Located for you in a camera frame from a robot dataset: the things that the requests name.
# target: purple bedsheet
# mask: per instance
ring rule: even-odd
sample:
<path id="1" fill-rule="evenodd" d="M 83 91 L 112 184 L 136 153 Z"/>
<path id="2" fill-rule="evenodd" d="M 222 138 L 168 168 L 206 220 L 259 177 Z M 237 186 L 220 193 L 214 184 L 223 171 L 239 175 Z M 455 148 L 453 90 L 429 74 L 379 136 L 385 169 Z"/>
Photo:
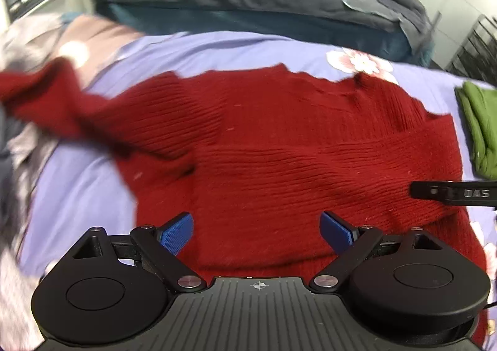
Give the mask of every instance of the purple bedsheet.
<path id="1" fill-rule="evenodd" d="M 454 87 L 463 80 L 444 72 L 381 60 L 375 65 L 366 59 L 365 65 L 356 63 L 354 70 L 347 69 L 351 55 L 349 50 L 339 47 L 252 33 L 144 37 L 124 47 L 119 61 L 99 75 L 89 91 L 113 97 L 142 80 L 170 70 L 188 77 L 207 70 L 253 69 L 284 63 L 292 72 L 304 71 L 330 81 L 348 77 L 361 67 L 384 71 L 386 79 L 396 79 L 411 96 L 421 100 L 428 111 L 452 114 L 463 159 L 463 178 L 474 180 L 454 94 Z M 485 246 L 493 271 L 490 274 L 495 275 L 494 210 L 469 207 L 468 211 L 475 232 Z M 36 189 L 32 219 L 21 253 L 21 268 L 25 273 L 40 276 L 47 264 L 63 256 L 89 227 L 98 225 L 109 234 L 125 234 L 134 227 L 134 216 L 135 200 L 105 149 L 87 143 L 62 142 L 44 168 Z M 495 327 L 497 308 L 490 310 L 489 318 L 490 325 L 493 322 Z M 488 338 L 486 349 L 492 348 L 493 338 Z"/>

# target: blue gripper pad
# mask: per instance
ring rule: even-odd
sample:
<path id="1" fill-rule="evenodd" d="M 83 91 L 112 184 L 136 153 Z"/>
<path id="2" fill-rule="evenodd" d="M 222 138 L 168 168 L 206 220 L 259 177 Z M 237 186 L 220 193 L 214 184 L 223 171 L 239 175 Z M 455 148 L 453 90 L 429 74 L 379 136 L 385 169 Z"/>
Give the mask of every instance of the blue gripper pad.
<path id="1" fill-rule="evenodd" d="M 319 229 L 322 238 L 338 255 L 347 250 L 358 237 L 357 228 L 329 211 L 321 214 Z"/>
<path id="2" fill-rule="evenodd" d="M 185 212 L 173 219 L 170 226 L 168 225 L 162 233 L 161 245 L 177 256 L 193 236 L 193 216 Z"/>

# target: sweater sleeve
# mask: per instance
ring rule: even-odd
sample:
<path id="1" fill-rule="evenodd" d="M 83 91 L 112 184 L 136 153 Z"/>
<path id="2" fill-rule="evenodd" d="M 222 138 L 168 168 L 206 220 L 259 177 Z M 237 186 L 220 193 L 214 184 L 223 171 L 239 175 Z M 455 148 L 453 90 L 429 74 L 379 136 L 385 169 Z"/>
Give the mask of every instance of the sweater sleeve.
<path id="1" fill-rule="evenodd" d="M 167 72 L 108 100 L 82 92 L 63 58 L 35 74 L 2 73 L 0 78 L 0 100 L 20 119 L 60 137 L 140 148 L 170 159 L 215 140 L 226 80 L 219 73 L 198 81 Z"/>

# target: metal rack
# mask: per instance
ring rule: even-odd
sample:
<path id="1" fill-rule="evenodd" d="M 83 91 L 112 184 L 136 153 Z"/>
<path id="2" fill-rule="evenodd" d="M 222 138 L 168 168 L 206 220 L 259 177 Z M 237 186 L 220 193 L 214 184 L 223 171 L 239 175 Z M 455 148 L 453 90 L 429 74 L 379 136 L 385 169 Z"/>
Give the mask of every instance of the metal rack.
<path id="1" fill-rule="evenodd" d="M 497 86 L 497 21 L 480 15 L 446 71 Z"/>

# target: ribbed black surface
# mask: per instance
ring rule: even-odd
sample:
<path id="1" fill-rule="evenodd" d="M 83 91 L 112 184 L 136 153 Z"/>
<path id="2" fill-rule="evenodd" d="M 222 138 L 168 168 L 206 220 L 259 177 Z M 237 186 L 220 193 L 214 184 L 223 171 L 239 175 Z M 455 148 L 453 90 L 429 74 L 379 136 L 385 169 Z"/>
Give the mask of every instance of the ribbed black surface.
<path id="1" fill-rule="evenodd" d="M 438 348 L 475 351 L 468 340 Z M 86 350 L 47 341 L 39 351 Z M 125 343 L 95 351 L 419 351 L 379 339 L 342 301 L 316 295 L 299 278 L 218 278 L 200 294 L 179 296 L 166 317 Z"/>

